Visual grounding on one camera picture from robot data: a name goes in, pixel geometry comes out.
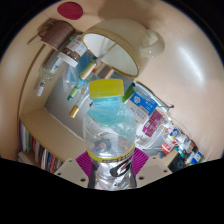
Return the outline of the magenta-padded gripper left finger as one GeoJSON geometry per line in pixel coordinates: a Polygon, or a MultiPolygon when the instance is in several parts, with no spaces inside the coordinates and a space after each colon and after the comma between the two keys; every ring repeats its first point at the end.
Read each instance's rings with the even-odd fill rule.
{"type": "Polygon", "coordinates": [[[93,188],[95,185],[95,174],[87,152],[76,159],[67,159],[55,175],[83,188],[93,188]]]}

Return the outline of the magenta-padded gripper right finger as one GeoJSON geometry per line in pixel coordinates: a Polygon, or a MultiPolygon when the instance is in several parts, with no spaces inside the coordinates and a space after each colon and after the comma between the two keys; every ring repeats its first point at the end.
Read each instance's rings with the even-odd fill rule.
{"type": "Polygon", "coordinates": [[[171,174],[168,167],[156,156],[149,157],[136,148],[133,154],[131,188],[141,188],[171,174]]]}

